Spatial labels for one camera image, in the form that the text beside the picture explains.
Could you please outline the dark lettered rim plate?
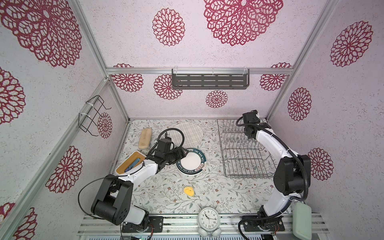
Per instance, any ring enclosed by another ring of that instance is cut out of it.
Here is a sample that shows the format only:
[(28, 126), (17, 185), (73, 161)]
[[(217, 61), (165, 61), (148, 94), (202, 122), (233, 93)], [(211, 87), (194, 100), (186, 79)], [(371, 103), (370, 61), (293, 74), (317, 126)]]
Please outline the dark lettered rim plate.
[(207, 163), (207, 158), (205, 154), (198, 149), (190, 148), (187, 149), (188, 154), (186, 155), (185, 158), (179, 160), (176, 162), (176, 166), (181, 170), (186, 170), (186, 171), (198, 171), (200, 169), (205, 168), (206, 163)]

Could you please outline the plaid beige plate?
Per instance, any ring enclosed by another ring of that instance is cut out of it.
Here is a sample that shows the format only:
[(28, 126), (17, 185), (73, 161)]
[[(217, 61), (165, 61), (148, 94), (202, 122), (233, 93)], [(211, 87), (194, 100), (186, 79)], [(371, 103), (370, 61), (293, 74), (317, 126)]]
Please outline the plaid beige plate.
[[(203, 129), (196, 123), (179, 123), (175, 125), (174, 128), (179, 129), (184, 134), (185, 140), (183, 148), (197, 148), (203, 141)], [(183, 141), (183, 138), (178, 131), (170, 131), (169, 136), (172, 138), (172, 141), (176, 144), (176, 146), (179, 146)]]

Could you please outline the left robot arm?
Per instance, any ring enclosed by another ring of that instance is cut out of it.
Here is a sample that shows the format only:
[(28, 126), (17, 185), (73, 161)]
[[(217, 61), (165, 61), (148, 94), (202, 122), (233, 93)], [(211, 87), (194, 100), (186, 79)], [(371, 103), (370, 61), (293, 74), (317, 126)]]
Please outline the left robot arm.
[(150, 224), (149, 212), (131, 204), (134, 187), (188, 155), (187, 149), (173, 145), (171, 138), (160, 139), (154, 154), (146, 156), (137, 167), (122, 175), (104, 177), (92, 203), (91, 213), (114, 225), (127, 223), (146, 229)]

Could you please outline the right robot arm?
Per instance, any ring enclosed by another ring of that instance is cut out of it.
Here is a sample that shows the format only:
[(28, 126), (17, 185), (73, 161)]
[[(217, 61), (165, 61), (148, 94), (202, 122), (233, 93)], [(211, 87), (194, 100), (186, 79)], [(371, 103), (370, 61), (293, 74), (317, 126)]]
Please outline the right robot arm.
[(258, 112), (244, 113), (236, 122), (244, 128), (248, 139), (255, 139), (277, 160), (278, 166), (273, 176), (275, 190), (260, 208), (263, 219), (276, 218), (284, 213), (293, 201), (304, 202), (311, 185), (311, 159), (293, 151), (273, 131), (268, 123), (263, 123)]

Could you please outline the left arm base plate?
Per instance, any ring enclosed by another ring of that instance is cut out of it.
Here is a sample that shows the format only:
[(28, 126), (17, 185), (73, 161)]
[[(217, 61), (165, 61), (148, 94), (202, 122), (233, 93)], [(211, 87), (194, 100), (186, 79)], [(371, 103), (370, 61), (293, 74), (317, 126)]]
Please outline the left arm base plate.
[(161, 233), (163, 231), (163, 225), (163, 216), (149, 216), (144, 217), (143, 221), (139, 225), (124, 223), (122, 226), (122, 233)]

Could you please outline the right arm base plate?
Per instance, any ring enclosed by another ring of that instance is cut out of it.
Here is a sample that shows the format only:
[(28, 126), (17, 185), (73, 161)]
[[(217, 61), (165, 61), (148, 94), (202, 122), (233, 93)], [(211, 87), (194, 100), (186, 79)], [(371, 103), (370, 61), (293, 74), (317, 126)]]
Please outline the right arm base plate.
[(282, 232), (285, 231), (282, 216), (268, 220), (258, 220), (257, 216), (243, 216), (242, 221), (246, 232)]

